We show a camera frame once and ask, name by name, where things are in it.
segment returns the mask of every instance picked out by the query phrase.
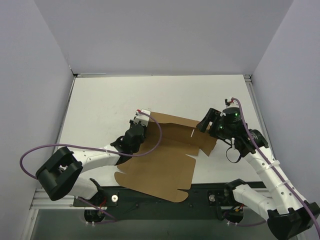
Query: cardboard flap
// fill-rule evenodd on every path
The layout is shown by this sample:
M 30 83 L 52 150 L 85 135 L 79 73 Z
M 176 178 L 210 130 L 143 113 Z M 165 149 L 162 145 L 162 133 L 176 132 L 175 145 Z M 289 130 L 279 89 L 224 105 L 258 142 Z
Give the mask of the cardboard flap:
M 188 118 L 172 116 L 158 112 L 151 112 L 151 116 L 154 117 L 160 124 L 178 124 L 186 127 L 195 128 L 199 123 L 196 120 L 191 120 Z
M 191 187 L 196 160 L 174 150 L 160 150 L 120 164 L 116 182 L 126 188 L 174 203 L 184 201 Z
M 160 145 L 150 154 L 133 157 L 118 165 L 116 182 L 126 188 L 179 203 L 188 197 L 199 148 L 209 156 L 216 139 L 200 132 L 198 121 L 152 112 L 162 129 Z M 150 119 L 146 139 L 138 154 L 152 149 L 159 140 L 158 126 Z
M 197 146 L 207 156 L 210 155 L 217 143 L 217 139 L 209 136 L 208 133 L 200 132 L 199 129 L 190 126 L 183 126 L 175 123 L 160 123 L 162 129 L 162 139 L 173 140 L 178 143 L 187 144 L 189 146 Z M 147 138 L 152 136 L 152 143 L 156 144 L 159 138 L 159 129 L 154 122 L 149 122 L 147 127 Z M 197 156 L 198 153 L 186 153 Z

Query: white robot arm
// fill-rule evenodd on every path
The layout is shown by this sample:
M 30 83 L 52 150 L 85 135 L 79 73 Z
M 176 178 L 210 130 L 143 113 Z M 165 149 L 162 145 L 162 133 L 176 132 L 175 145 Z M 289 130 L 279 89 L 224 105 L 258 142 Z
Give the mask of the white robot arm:
M 225 196 L 231 203 L 244 204 L 264 218 L 277 239 L 292 238 L 313 223 L 317 224 L 319 206 L 315 202 L 308 203 L 295 189 L 262 134 L 248 129 L 239 100 L 226 99 L 225 104 L 226 109 L 222 112 L 210 108 L 197 128 L 226 144 L 229 141 L 231 148 L 237 149 L 254 168 L 272 198 L 256 192 L 241 179 L 226 184 Z
M 103 167 L 115 166 L 129 160 L 139 151 L 146 137 L 150 111 L 136 111 L 130 120 L 130 128 L 115 142 L 96 150 L 70 151 L 59 148 L 36 172 L 36 179 L 52 201 L 66 195 L 82 197 L 87 200 L 103 198 L 103 189 L 93 179 L 83 178 L 81 173 Z

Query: white table surface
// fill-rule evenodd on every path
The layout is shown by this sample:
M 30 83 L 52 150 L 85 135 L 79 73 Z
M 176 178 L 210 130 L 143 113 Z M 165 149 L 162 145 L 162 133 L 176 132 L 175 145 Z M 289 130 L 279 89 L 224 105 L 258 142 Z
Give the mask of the white table surface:
M 209 108 L 224 109 L 227 97 L 238 98 L 248 126 L 261 131 L 242 75 L 76 78 L 59 142 L 105 146 L 125 133 L 136 109 L 200 121 Z M 209 157 L 199 151 L 193 184 L 227 183 L 238 178 L 261 181 L 244 159 L 230 163 L 227 148 L 218 140 Z M 238 155 L 233 150 L 228 152 L 231 160 Z M 118 186 L 114 178 L 117 170 L 116 166 L 104 166 L 81 176 L 94 178 L 101 186 Z

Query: gray wall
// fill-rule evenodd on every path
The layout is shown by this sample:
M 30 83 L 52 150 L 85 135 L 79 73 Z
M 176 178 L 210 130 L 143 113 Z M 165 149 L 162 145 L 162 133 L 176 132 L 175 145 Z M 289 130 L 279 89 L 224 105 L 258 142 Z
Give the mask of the gray wall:
M 292 0 L 35 0 L 74 73 L 252 74 Z
M 73 76 L 33 0 L 0 1 L 0 31 L 0 233 L 18 240 L 37 184 L 19 158 L 55 142 Z M 32 154 L 27 169 L 51 152 Z
M 293 184 L 320 203 L 320 1 L 295 0 L 253 74 L 276 158 Z M 309 239 L 317 239 L 313 228 Z

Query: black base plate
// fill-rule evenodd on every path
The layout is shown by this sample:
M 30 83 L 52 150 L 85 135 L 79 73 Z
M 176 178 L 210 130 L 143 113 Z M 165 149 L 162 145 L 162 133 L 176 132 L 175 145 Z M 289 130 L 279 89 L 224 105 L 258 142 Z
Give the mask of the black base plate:
M 265 188 L 263 182 L 247 182 L 251 188 Z M 107 212 L 117 220 L 209 220 L 222 217 L 221 207 L 230 204 L 224 197 L 225 183 L 192 184 L 189 196 L 182 202 L 171 202 L 121 186 L 104 186 L 109 196 L 118 195 L 117 206 Z M 209 196 L 215 195 L 215 201 Z M 74 199 L 74 207 L 87 205 Z

